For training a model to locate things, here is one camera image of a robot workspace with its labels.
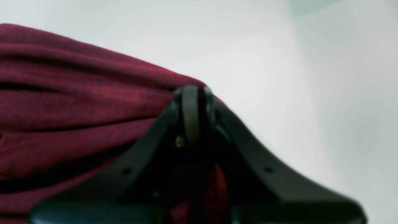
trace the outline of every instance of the maroon cloth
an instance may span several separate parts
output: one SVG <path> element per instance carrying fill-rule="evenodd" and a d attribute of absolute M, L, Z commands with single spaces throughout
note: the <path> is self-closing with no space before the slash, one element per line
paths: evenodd
<path fill-rule="evenodd" d="M 36 203 L 108 166 L 189 84 L 205 85 L 104 48 L 0 24 L 0 223 L 23 224 Z M 180 167 L 174 178 L 174 223 L 221 223 L 228 201 L 217 165 Z M 193 185 L 201 186 L 197 193 Z"/>

